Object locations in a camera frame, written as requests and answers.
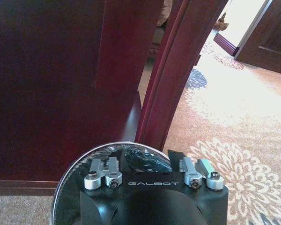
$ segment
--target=carpet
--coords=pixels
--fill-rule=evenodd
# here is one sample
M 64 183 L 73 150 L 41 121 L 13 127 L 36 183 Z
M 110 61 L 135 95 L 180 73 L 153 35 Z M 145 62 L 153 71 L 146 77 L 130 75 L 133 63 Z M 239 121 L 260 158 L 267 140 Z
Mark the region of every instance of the carpet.
M 281 225 L 281 74 L 212 42 L 201 54 L 164 150 L 210 160 L 229 189 L 229 225 Z

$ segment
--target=silver metal clamp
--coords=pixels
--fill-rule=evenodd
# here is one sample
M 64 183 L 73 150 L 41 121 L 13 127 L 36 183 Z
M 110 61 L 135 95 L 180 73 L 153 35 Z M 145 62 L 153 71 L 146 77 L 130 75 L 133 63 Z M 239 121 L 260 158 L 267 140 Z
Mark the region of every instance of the silver metal clamp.
M 179 170 L 185 172 L 184 183 L 190 186 L 192 189 L 198 189 L 202 184 L 202 175 L 197 172 L 192 160 L 189 157 L 183 157 L 179 161 Z
M 207 159 L 198 159 L 196 169 L 206 177 L 206 185 L 212 190 L 218 191 L 224 188 L 224 178 L 216 172 Z
M 117 188 L 122 184 L 122 173 L 118 169 L 116 157 L 108 158 L 108 170 L 103 170 L 103 162 L 99 158 L 92 160 L 88 175 L 84 178 L 84 187 L 95 190 L 101 186 L 101 178 L 105 177 L 105 184 L 110 188 Z

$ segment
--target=wooden cabinet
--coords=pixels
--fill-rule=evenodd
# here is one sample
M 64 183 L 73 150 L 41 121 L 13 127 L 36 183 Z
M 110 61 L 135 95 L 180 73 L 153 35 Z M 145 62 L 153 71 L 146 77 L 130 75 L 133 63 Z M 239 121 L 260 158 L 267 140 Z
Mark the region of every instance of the wooden cabinet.
M 134 141 L 162 3 L 0 1 L 0 194 L 52 194 L 88 149 Z

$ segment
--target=door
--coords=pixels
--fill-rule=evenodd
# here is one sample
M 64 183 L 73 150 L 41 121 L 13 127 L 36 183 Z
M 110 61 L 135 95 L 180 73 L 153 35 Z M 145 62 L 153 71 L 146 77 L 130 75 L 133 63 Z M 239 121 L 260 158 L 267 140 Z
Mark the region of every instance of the door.
M 236 60 L 281 73 L 281 0 L 270 0 Z

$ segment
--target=bolt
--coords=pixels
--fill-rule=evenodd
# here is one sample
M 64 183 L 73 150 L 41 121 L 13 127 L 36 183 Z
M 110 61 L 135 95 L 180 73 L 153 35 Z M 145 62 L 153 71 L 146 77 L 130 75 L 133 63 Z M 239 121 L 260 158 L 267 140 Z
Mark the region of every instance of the bolt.
M 219 180 L 221 177 L 220 173 L 219 172 L 216 172 L 216 171 L 213 171 L 210 173 L 210 178 L 212 180 Z
M 92 179 L 94 179 L 94 178 L 97 177 L 97 172 L 96 172 L 96 171 L 90 171 L 90 172 L 89 172 L 89 176 L 90 176 Z
M 199 181 L 197 179 L 193 179 L 190 186 L 192 189 L 198 189 L 200 187 Z
M 109 186 L 114 189 L 118 187 L 118 181 L 116 179 L 111 180 L 111 182 L 109 183 Z

